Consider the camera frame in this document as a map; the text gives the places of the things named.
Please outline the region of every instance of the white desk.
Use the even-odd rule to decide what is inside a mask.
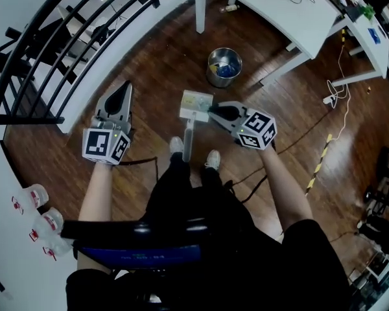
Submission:
[[[341,78],[340,80],[335,80],[332,84],[334,86],[341,86],[374,77],[382,76],[383,78],[386,78],[389,59],[389,39],[379,30],[381,26],[377,22],[376,18],[369,21],[366,17],[361,16],[356,22],[352,22],[348,16],[345,16],[344,19],[346,20],[346,26],[353,33],[360,46],[366,52],[366,55],[373,65],[373,70]],[[373,38],[370,36],[368,30],[369,28],[375,29],[381,40],[380,44],[376,44],[374,42]]]
[[[303,0],[296,5],[289,0],[239,0],[273,24],[289,40],[300,48],[300,59],[290,63],[290,69],[297,63],[314,59],[321,49],[338,12],[326,0]],[[206,0],[196,0],[196,30],[205,28]]]
[[[383,77],[386,78],[386,71],[388,68],[388,57],[389,57],[389,39],[387,36],[384,36],[383,33],[379,30],[380,25],[377,22],[376,18],[372,21],[369,21],[366,17],[361,16],[356,20],[356,22],[352,22],[350,18],[345,15],[344,19],[335,23],[335,25],[331,28],[328,36],[336,33],[344,27],[348,27],[349,30],[353,33],[357,41],[360,43],[360,48],[352,50],[350,55],[356,54],[361,51],[365,51],[368,56],[371,64],[373,65],[373,69],[370,71],[366,71],[363,73],[347,76],[332,82],[333,86],[341,86],[344,84],[350,84],[354,82],[359,82],[361,80],[368,80],[370,78],[375,77]],[[373,38],[370,36],[369,28],[375,29],[377,35],[379,36],[381,42],[380,44],[376,44]],[[291,51],[295,48],[294,42],[287,46],[287,50]],[[269,84],[279,78],[281,75],[285,74],[286,71],[290,71],[292,68],[287,68],[288,63],[291,64],[291,61],[297,61],[294,64],[294,67],[297,67],[299,64],[305,62],[302,58],[303,53],[299,53],[295,55],[292,59],[290,59],[285,65],[276,69],[266,77],[261,80],[262,85]]]

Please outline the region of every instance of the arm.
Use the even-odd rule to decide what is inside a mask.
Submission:
[[[259,151],[268,180],[279,221],[284,231],[292,224],[304,219],[312,219],[310,204],[297,181],[285,168],[272,146]]]
[[[79,213],[80,221],[110,221],[112,204],[112,166],[95,164],[91,181]],[[111,271],[78,252],[78,270],[95,269],[105,273]]]

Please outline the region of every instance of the metal trash can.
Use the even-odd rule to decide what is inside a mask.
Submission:
[[[209,55],[206,78],[215,87],[227,87],[238,77],[241,70],[241,57],[233,49],[222,47]]]

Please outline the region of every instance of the electrical outlet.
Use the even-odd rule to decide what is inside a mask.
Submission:
[[[334,105],[334,103],[335,103],[335,100],[336,100],[336,98],[335,98],[334,95],[329,95],[328,97],[325,97],[325,98],[323,99],[323,103],[324,103],[325,105],[330,104],[331,107],[333,107],[333,105]]]

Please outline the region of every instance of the green object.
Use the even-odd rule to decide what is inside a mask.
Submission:
[[[373,10],[373,7],[371,5],[367,6],[361,6],[360,9],[362,10],[363,15],[366,16],[366,18],[370,21],[374,15],[375,11]]]

